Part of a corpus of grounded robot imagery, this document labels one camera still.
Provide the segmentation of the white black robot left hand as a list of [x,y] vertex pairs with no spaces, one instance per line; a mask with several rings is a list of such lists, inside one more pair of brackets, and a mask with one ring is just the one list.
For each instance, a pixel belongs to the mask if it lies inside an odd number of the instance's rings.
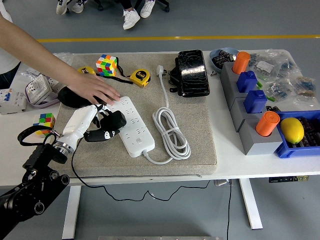
[[72,152],[82,138],[87,142],[104,142],[117,135],[126,124],[119,110],[112,112],[103,104],[85,106],[75,110],[55,147]]

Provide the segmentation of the person's hand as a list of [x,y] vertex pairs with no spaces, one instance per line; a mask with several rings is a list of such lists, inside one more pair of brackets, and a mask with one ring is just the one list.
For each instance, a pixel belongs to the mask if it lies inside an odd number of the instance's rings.
[[116,89],[105,83],[101,77],[93,74],[79,73],[66,86],[92,104],[98,104],[95,97],[110,105],[113,105],[114,101],[120,100],[120,93]]

